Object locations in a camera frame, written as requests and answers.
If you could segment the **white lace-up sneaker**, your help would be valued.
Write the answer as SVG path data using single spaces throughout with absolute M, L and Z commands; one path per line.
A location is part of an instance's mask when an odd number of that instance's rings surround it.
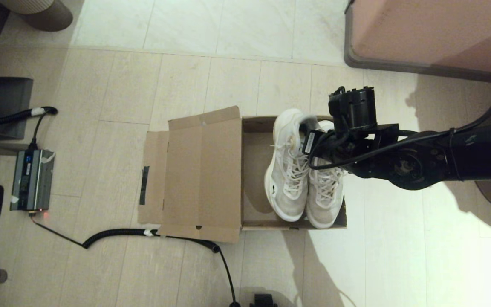
M 283 111 L 273 126 L 273 155 L 264 176 L 267 200 L 286 222 L 296 222 L 304 213 L 308 194 L 308 156 L 302 152 L 304 134 L 300 128 L 316 129 L 316 116 L 299 109 Z
M 329 229 L 335 223 L 344 200 L 344 177 L 341 168 L 310 170 L 306 215 L 316 229 Z

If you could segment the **brown cardboard shoe box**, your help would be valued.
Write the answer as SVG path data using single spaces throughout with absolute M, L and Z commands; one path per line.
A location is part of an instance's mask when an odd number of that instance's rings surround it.
M 302 116 L 243 117 L 239 107 L 173 119 L 149 131 L 138 223 L 158 234 L 237 243 L 241 231 L 314 229 L 306 214 L 279 217 L 269 202 L 275 129 Z

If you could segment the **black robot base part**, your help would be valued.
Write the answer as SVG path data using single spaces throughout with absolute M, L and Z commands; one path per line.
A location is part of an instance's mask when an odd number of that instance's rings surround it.
M 254 295 L 253 303 L 250 303 L 249 307 L 279 307 L 275 303 L 273 296 L 268 293 L 256 293 Z

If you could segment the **dark square furniture base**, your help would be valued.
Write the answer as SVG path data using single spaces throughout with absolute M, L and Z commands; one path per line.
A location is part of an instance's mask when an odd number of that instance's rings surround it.
M 20 77 L 0 77 L 0 117 L 29 109 L 33 80 Z M 25 136 L 26 120 L 0 125 L 0 141 L 21 140 Z

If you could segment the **grey metal power unit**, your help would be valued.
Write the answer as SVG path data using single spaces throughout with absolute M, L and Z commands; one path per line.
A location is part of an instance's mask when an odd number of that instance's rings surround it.
M 10 198 L 11 211 L 49 209 L 56 153 L 49 150 L 19 151 Z

